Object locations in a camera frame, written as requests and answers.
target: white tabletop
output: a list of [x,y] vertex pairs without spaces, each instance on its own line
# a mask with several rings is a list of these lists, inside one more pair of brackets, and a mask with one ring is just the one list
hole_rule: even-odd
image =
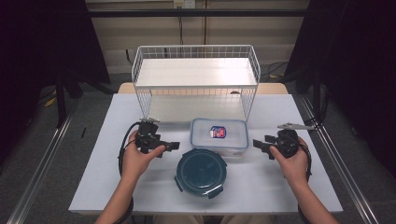
[[[125,132],[142,117],[134,94],[116,94],[69,210],[98,214],[119,180],[118,154]],[[134,212],[149,214],[283,214],[297,212],[297,202],[276,161],[252,146],[252,139],[276,135],[279,124],[303,124],[291,95],[256,95],[247,123],[249,148],[240,158],[223,158],[227,166],[224,191],[214,199],[180,192],[174,180],[183,153],[191,150],[190,127],[161,125],[162,140],[180,142],[151,162],[134,191]],[[331,212],[343,211],[307,131],[297,131],[312,154],[309,185]]]

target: dark green lid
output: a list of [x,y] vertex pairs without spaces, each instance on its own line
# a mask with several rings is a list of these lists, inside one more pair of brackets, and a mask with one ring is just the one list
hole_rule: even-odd
[[175,180],[180,191],[216,197],[223,191],[227,164],[211,150],[195,148],[185,154],[177,165]]

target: white wire rack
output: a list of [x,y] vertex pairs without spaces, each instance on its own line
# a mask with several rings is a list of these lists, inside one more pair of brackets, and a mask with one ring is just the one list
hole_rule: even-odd
[[144,117],[248,120],[260,73],[250,45],[142,46],[132,81]]

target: wall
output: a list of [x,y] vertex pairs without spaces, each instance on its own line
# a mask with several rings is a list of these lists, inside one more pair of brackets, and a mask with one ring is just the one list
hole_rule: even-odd
[[[88,9],[173,8],[169,0],[86,0]],[[217,9],[305,9],[308,0],[225,1],[196,0],[196,8]],[[260,64],[289,60],[303,18],[182,18],[185,45],[253,45]],[[131,60],[142,45],[178,45],[178,18],[94,18],[109,74],[129,73]]]

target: hand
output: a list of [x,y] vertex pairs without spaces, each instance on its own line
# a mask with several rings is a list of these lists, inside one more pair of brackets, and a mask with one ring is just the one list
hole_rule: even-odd
[[[298,137],[298,141],[307,147],[306,142],[301,137]],[[308,158],[300,147],[297,153],[288,159],[284,158],[275,147],[270,147],[270,150],[277,162],[279,162],[283,176],[285,176],[290,185],[307,182],[306,167]]]
[[137,131],[133,131],[131,135],[129,135],[129,142],[133,142],[125,148],[121,177],[140,177],[149,167],[151,160],[156,158],[165,150],[165,146],[159,146],[151,150],[148,154],[140,152],[134,143],[136,134]]

